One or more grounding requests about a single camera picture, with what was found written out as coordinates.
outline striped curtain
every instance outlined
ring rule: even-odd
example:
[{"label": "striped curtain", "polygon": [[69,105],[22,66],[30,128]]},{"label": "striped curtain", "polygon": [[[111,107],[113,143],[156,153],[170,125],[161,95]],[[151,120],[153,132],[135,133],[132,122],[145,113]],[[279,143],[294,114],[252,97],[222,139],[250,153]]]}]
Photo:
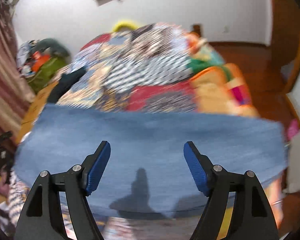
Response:
[{"label": "striped curtain", "polygon": [[17,135],[23,116],[34,93],[24,78],[20,78],[16,64],[17,43],[9,5],[0,1],[0,135],[11,130],[13,137],[6,144],[9,150],[15,149]]}]

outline blue denim cloth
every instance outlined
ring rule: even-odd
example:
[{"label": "blue denim cloth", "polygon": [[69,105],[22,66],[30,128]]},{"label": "blue denim cloth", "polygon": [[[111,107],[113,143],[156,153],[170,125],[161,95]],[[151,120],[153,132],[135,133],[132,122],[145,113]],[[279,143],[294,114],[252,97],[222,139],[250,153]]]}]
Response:
[{"label": "blue denim cloth", "polygon": [[[239,116],[199,113],[105,113],[47,104],[18,147],[15,171],[31,186],[38,174],[81,164],[102,140],[111,156],[98,189],[87,198],[92,213],[134,219],[198,215],[207,198],[183,157],[193,141],[226,170],[252,170],[264,187],[286,167],[282,126]],[[66,203],[64,195],[61,202]]]}]

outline bed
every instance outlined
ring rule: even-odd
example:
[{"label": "bed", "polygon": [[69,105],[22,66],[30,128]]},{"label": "bed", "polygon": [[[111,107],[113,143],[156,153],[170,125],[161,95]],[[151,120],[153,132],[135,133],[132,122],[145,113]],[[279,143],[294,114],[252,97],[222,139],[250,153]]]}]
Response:
[{"label": "bed", "polygon": [[[157,23],[132,32],[107,33],[86,44],[73,62],[58,71],[41,90],[23,119],[17,142],[31,131],[63,74],[86,73],[57,101],[58,106],[98,109],[105,112],[198,112],[258,118],[249,88],[239,68],[222,57],[195,33],[180,26]],[[278,174],[265,189],[277,225],[282,220],[281,179]],[[17,224],[29,192],[15,172],[10,180],[9,216]],[[75,239],[66,206],[62,206],[66,231]],[[226,210],[218,238],[225,237],[232,208]],[[199,217],[133,220],[96,216],[105,239],[165,239],[173,228],[175,239],[191,235]]]}]

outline silver screw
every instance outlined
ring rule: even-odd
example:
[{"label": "silver screw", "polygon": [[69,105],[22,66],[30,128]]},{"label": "silver screw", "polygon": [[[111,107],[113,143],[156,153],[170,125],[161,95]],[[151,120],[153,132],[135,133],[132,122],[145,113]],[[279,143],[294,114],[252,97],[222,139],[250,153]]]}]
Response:
[{"label": "silver screw", "polygon": [[220,165],[214,165],[214,166],[213,166],[213,169],[214,169],[215,171],[222,171],[222,167],[221,167]]},{"label": "silver screw", "polygon": [[251,178],[254,177],[254,172],[253,171],[247,171],[247,175]]},{"label": "silver screw", "polygon": [[48,172],[47,171],[41,171],[40,172],[40,176],[41,177],[45,177],[45,176],[47,176],[48,175]]},{"label": "silver screw", "polygon": [[81,166],[80,165],[75,165],[75,166],[72,167],[72,170],[73,171],[79,171],[79,170],[81,170]]}]

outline blue gripper pad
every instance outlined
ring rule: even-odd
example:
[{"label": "blue gripper pad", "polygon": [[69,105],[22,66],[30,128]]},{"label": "blue gripper pad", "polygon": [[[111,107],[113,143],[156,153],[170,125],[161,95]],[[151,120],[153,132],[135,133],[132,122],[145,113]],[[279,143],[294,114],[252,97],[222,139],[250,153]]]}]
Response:
[{"label": "blue gripper pad", "polygon": [[110,158],[110,152],[111,152],[110,143],[106,142],[97,160],[95,161],[95,163],[93,164],[92,168],[88,173],[87,187],[86,187],[86,193],[88,196],[90,196],[91,193],[97,189],[102,174],[105,171],[106,165]]},{"label": "blue gripper pad", "polygon": [[194,179],[198,190],[201,191],[205,196],[209,197],[210,189],[207,185],[208,176],[188,143],[185,143],[183,147],[183,155],[186,159],[192,178]]}]

